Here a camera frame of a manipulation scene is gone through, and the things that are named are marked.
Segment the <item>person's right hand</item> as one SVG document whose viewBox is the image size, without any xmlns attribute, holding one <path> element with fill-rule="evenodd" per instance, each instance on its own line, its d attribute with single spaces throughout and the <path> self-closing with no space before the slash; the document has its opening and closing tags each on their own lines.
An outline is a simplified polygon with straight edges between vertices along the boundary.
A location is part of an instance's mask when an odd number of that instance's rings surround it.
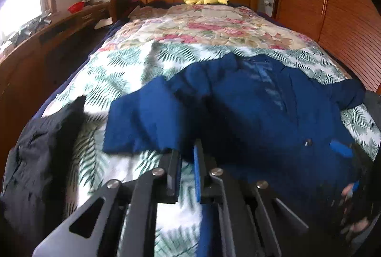
<svg viewBox="0 0 381 257">
<path fill-rule="evenodd" d="M 339 206 L 343 209 L 340 225 L 342 235 L 359 234 L 365 231 L 369 225 L 368 207 L 366 197 L 360 188 L 360 183 L 348 184 L 341 192 Z"/>
</svg>

